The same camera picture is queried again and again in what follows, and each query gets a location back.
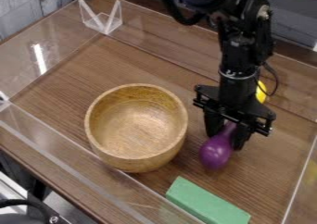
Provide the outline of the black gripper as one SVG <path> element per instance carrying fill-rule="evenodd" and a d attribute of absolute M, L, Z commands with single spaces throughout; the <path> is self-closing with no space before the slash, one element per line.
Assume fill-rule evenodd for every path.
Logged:
<path fill-rule="evenodd" d="M 214 136 L 228 119 L 237 125 L 233 149 L 242 150 L 252 133 L 272 133 L 276 112 L 257 99 L 260 70 L 248 76 L 233 77 L 220 72 L 218 86 L 197 84 L 193 104 L 204 110 L 206 134 Z"/>

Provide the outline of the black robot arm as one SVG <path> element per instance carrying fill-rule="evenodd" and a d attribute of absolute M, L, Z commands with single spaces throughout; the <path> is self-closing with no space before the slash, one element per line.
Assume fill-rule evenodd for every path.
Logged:
<path fill-rule="evenodd" d="M 161 0 L 174 20 L 186 26 L 205 20 L 217 28 L 222 52 L 220 84 L 194 87 L 193 104 L 205 113 L 206 133 L 214 136 L 225 123 L 236 125 L 232 148 L 242 149 L 254 133 L 269 135 L 276 112 L 257 99 L 260 73 L 276 70 L 269 0 Z"/>

